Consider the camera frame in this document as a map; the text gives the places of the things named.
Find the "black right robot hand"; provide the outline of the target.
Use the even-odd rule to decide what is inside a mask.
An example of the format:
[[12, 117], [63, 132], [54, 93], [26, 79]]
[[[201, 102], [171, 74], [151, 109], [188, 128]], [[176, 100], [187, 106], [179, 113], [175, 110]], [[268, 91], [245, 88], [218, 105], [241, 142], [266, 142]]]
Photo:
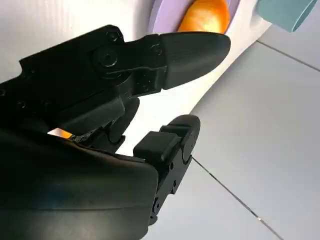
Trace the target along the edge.
[[191, 161], [200, 119], [180, 115], [117, 154], [140, 97], [191, 82], [228, 55], [222, 33], [124, 41], [106, 25], [20, 60], [0, 85], [0, 237], [140, 240]]

